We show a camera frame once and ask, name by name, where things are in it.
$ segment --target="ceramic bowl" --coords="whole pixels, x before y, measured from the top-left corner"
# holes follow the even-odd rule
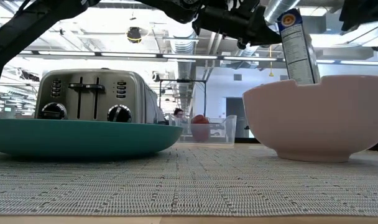
[[[243,94],[249,127],[284,159],[346,162],[378,143],[378,76],[285,80]]]

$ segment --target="desk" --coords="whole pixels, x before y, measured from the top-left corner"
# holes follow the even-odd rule
[[[174,147],[189,147],[191,149],[199,148],[199,145],[182,144],[176,145]],[[202,147],[216,148],[216,149],[256,149],[256,145],[253,144],[236,144],[235,146],[205,146]],[[378,161],[378,152],[366,151],[354,154],[351,158],[362,159],[370,161]],[[340,223],[340,224],[357,224],[357,223],[378,223],[378,218],[365,218],[365,217],[332,217],[332,216],[298,216],[298,217],[262,217],[262,218],[223,218],[223,217],[52,217],[52,216],[0,216],[0,223],[10,224],[38,224],[38,223],[74,223],[74,224],[92,224],[92,223],[153,223],[153,224],[187,224],[187,223],[215,223],[215,224],[225,224],[225,223],[237,223],[237,224],[247,224],[247,223],[260,223],[260,224],[301,224],[301,223],[312,223],[312,224],[325,224],[325,223]]]

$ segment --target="red apple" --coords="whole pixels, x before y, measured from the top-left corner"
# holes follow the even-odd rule
[[[206,142],[210,138],[209,123],[203,115],[197,115],[191,120],[190,130],[196,142]]]

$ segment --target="toaster knob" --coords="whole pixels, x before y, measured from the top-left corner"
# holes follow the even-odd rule
[[[131,111],[124,105],[114,105],[109,109],[108,121],[130,123]]]
[[[49,103],[45,105],[39,116],[41,119],[66,119],[66,117],[66,108],[60,103]]]

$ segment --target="clear plastic container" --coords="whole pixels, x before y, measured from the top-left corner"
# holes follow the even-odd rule
[[[207,118],[209,124],[191,124],[190,118],[169,116],[169,125],[183,128],[179,143],[233,145],[236,136],[236,115],[223,118]]]

